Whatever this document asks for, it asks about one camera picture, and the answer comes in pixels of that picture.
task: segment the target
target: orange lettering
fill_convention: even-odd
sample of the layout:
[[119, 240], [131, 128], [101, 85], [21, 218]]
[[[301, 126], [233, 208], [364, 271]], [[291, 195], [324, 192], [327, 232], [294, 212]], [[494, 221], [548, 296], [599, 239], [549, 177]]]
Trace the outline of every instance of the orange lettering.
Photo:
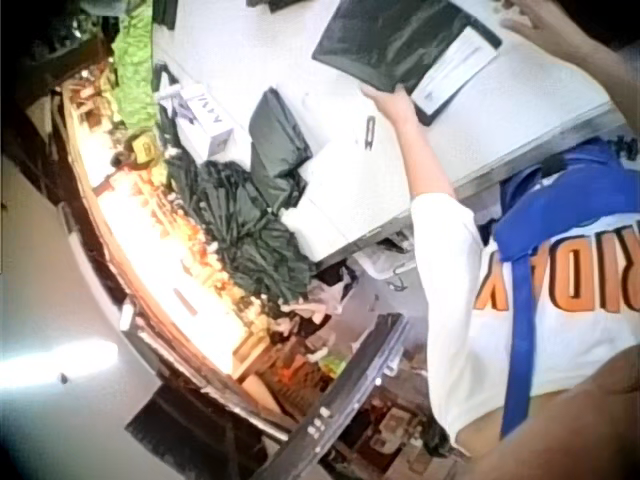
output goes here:
[[509, 310], [507, 300], [507, 289], [504, 286], [504, 276], [502, 275], [502, 262], [498, 257], [498, 252], [493, 252], [489, 259], [487, 275], [482, 281], [478, 296], [476, 297], [476, 310], [484, 310], [491, 302], [491, 308], [499, 312]]
[[595, 309], [590, 238], [563, 238], [551, 247], [549, 296], [557, 308], [567, 312]]
[[622, 298], [629, 309], [640, 312], [640, 240], [632, 226], [616, 231], [626, 265], [622, 271]]
[[600, 307], [609, 313], [620, 313], [620, 280], [618, 251], [614, 232], [596, 234]]

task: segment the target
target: light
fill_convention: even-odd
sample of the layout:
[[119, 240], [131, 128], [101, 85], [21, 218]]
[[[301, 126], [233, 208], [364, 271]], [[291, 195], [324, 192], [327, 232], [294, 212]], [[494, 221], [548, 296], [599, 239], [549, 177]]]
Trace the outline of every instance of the light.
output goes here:
[[61, 373], [71, 381], [99, 372], [118, 359], [118, 347], [105, 340], [84, 340], [0, 363], [0, 388], [54, 383]]
[[131, 297], [127, 297], [127, 299], [122, 304], [122, 311], [120, 312], [120, 331], [127, 332], [129, 328], [131, 328], [131, 324], [133, 323], [133, 319], [136, 315], [136, 306], [133, 303]]

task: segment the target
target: yellow label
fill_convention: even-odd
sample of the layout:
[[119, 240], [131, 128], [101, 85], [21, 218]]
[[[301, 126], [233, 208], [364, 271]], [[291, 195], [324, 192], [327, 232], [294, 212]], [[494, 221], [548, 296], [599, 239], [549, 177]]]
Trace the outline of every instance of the yellow label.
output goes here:
[[137, 163], [146, 163], [155, 160], [158, 156], [158, 147], [156, 146], [153, 133], [144, 133], [136, 138], [131, 144], [133, 152], [136, 154]]

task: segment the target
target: blue apron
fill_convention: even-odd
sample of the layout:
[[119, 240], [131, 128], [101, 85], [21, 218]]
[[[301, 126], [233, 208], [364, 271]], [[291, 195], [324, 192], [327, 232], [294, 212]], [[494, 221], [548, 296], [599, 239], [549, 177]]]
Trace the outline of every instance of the blue apron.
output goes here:
[[640, 212], [640, 175], [621, 167], [601, 140], [562, 155], [566, 171], [551, 185], [531, 190], [540, 167], [513, 177], [504, 188], [507, 211], [494, 238], [502, 262], [513, 272], [513, 332], [501, 434], [527, 418], [535, 363], [535, 315], [530, 256], [545, 241], [601, 217]]

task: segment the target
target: hand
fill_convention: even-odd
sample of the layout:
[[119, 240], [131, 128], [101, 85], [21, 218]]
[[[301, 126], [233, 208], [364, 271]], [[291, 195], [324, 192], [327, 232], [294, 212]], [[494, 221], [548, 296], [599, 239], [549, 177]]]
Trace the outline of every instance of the hand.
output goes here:
[[588, 57], [595, 41], [567, 15], [554, 0], [510, 0], [531, 21], [531, 26], [518, 20], [504, 19], [504, 28], [534, 43], [547, 53], [566, 62], [580, 63]]
[[419, 123], [413, 102], [401, 85], [396, 87], [394, 93], [380, 92], [373, 87], [363, 85], [362, 93], [373, 100], [380, 113], [391, 122], [394, 128]]

